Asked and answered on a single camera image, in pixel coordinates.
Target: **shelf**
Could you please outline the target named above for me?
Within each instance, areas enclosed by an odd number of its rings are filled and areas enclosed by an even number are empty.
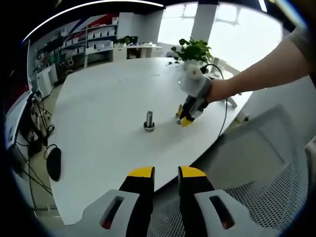
[[[92,40],[98,41],[98,40],[101,40],[103,38],[110,38],[110,37],[116,37],[116,35],[113,35],[113,36],[102,36],[102,37],[98,37],[98,38],[87,39],[87,41],[92,41]],[[80,43],[85,43],[85,40],[78,41],[77,43],[70,44],[70,45],[68,45],[66,47],[63,47],[61,49],[65,49],[65,48],[68,48],[68,47],[71,47],[71,46],[74,46],[74,45],[80,44]]]
[[[89,31],[89,30],[94,30],[94,29],[99,29],[99,28],[104,28],[104,27],[115,27],[115,26],[118,26],[118,24],[116,24],[116,25],[105,25],[105,26],[89,27],[89,28],[88,28],[88,31]],[[62,36],[62,37],[66,38],[66,37],[68,37],[68,36],[72,36],[72,35],[75,35],[75,34],[80,33],[80,32],[85,32],[85,30],[86,30],[86,28],[84,28],[83,30],[77,31],[77,32],[69,33],[69,34],[67,34],[67,35],[65,35],[65,36]]]

